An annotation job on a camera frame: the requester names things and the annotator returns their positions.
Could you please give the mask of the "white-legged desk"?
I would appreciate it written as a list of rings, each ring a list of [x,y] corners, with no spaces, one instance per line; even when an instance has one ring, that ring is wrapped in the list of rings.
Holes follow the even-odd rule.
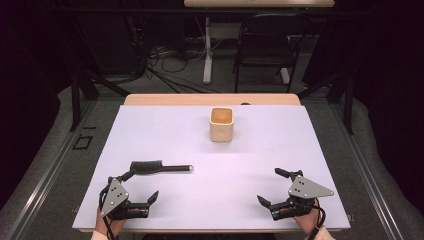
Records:
[[[184,0],[184,6],[195,9],[218,9],[229,10],[231,8],[300,8],[300,9],[318,9],[332,8],[335,5],[334,0]],[[212,81],[212,39],[236,39],[236,28],[240,23],[213,23],[210,17],[205,18],[205,64],[203,83],[210,84]]]

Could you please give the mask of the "metal floor rail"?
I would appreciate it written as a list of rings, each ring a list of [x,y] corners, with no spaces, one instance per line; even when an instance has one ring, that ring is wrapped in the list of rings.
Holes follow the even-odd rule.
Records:
[[[378,184],[371,173],[371,170],[357,144],[357,141],[353,135],[349,133],[344,125],[343,112],[337,104],[329,105],[333,115],[336,118],[337,124],[340,131],[343,133],[349,148],[353,154],[353,162],[357,169],[358,174],[364,184],[367,191],[368,198],[370,199],[373,208],[379,218],[380,223],[388,237],[388,240],[405,240],[402,235],[392,212],[390,211],[387,201],[382,195]]]
[[[89,240],[73,227],[102,147],[96,102],[69,129],[63,107],[11,199],[0,210],[0,240]]]

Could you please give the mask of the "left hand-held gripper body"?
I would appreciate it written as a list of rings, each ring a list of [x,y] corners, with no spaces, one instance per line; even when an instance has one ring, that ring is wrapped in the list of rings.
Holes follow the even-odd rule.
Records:
[[[104,197],[100,199],[100,214],[111,220],[147,218],[149,205],[131,202],[127,190],[118,179],[113,178],[106,187]]]

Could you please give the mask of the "person's right hand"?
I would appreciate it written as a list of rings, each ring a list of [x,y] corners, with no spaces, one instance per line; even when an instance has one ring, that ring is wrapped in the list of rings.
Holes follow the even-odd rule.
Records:
[[[310,211],[309,214],[294,217],[295,222],[307,236],[310,236],[312,233],[318,230],[320,219],[321,214],[317,200],[314,201],[314,208]]]

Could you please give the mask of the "black folding chair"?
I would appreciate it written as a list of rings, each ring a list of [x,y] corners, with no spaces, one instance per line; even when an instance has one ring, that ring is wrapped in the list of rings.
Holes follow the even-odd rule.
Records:
[[[233,73],[234,92],[239,90],[240,67],[290,69],[286,92],[289,93],[302,42],[311,29],[304,15],[260,13],[245,19],[240,26]]]

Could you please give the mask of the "dark brown comb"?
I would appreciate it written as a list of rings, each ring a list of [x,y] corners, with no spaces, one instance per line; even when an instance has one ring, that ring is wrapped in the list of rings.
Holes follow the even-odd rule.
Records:
[[[161,160],[155,161],[133,161],[130,170],[138,175],[149,175],[160,172],[191,172],[192,165],[172,165],[165,166]]]

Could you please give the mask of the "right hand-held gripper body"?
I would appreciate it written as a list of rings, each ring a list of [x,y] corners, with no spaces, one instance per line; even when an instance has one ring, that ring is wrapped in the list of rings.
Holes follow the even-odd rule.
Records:
[[[317,198],[333,196],[334,191],[303,176],[298,176],[289,188],[288,195],[285,202],[269,206],[274,221],[307,215],[314,208]]]

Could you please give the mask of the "black metal stand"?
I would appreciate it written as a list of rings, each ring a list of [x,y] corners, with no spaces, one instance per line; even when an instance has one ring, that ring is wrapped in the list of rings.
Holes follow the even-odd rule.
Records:
[[[354,76],[350,70],[338,72],[316,83],[306,90],[297,93],[299,99],[303,99],[312,93],[318,91],[325,85],[331,84],[326,100],[330,104],[338,103],[344,96],[343,125],[350,135],[353,135],[352,129],[352,108],[354,96]]]
[[[78,70],[71,78],[71,99],[72,99],[72,126],[71,131],[74,131],[80,124],[82,119],[81,114],[81,98],[80,93],[83,93],[89,101],[96,101],[100,94],[95,87],[95,84],[105,86],[106,88],[118,93],[121,96],[128,96],[129,92],[123,88],[110,82],[103,76],[94,73],[91,70]]]

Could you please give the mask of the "cream square cup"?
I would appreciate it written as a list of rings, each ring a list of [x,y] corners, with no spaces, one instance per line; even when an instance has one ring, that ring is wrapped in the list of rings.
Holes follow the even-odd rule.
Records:
[[[210,114],[210,139],[213,142],[230,142],[233,137],[234,115],[231,108],[214,107]]]

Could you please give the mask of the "person's left hand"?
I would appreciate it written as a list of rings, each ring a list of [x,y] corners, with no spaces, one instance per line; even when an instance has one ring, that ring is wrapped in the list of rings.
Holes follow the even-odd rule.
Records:
[[[97,209],[97,218],[94,231],[98,231],[108,237],[110,240],[111,236],[117,237],[121,232],[125,220],[111,220],[106,217],[103,218],[100,212],[100,209]]]

